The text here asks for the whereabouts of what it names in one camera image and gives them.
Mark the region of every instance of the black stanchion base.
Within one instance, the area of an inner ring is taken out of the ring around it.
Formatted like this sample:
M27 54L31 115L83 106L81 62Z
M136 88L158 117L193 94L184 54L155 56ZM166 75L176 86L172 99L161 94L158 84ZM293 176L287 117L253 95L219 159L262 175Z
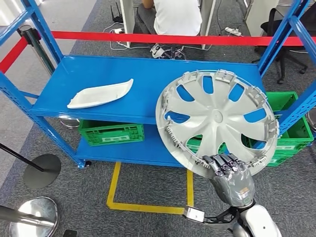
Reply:
M60 172L60 160L52 154L44 154L32 160L44 171L41 172L30 165L24 171L24 183L31 189L40 189L53 183Z

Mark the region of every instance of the white label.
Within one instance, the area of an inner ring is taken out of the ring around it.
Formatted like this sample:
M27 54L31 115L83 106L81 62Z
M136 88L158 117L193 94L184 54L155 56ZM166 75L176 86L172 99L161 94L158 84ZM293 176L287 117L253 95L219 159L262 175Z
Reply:
M102 142L115 142L115 141L122 141L122 140L129 140L129 136L121 136L121 137L103 137Z
M277 146L277 150L294 150L295 146Z

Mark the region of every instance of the power strip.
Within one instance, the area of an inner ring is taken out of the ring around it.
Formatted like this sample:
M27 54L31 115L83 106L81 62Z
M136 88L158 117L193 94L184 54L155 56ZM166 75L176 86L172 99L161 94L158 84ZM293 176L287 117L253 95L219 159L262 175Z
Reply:
M225 31L229 32L229 34L232 34L235 36L241 36L241 33L238 31L238 29L232 29L229 27L226 27Z

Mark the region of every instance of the metal stanchion base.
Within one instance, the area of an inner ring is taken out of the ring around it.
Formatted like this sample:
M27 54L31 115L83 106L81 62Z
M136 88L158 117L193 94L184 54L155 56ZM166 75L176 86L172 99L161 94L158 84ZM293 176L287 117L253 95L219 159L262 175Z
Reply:
M41 172L30 165L24 171L24 183L31 189L40 189L53 183L60 172L61 164L58 157L52 154L44 154L32 160L44 171Z
M47 218L51 220L53 226L32 226L11 222L10 224L11 237L51 237L57 228L60 220L57 205L48 197L37 197L25 202L19 208L19 211Z
M63 126L65 126L65 127L66 127L66 128L69 128L69 129L75 129L75 128L78 128L79 127L79 124L80 124L80 121L78 120L78 119L75 119L75 118L64 118L64 119L63 119L63 118L61 118L60 119L60 122L63 125Z

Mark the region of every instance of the shelf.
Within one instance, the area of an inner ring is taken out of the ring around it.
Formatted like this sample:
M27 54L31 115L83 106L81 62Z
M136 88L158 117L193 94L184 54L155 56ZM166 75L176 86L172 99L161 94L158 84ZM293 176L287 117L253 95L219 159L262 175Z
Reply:
M201 62L166 59L65 56L31 109L38 116L155 124L159 95L184 72L225 69L249 83L263 85L256 64ZM87 87L120 83L133 78L126 96L109 104L68 109L77 92Z
M155 125L146 124L144 131L143 142L91 147L81 138L75 156L85 160L183 167L163 144Z

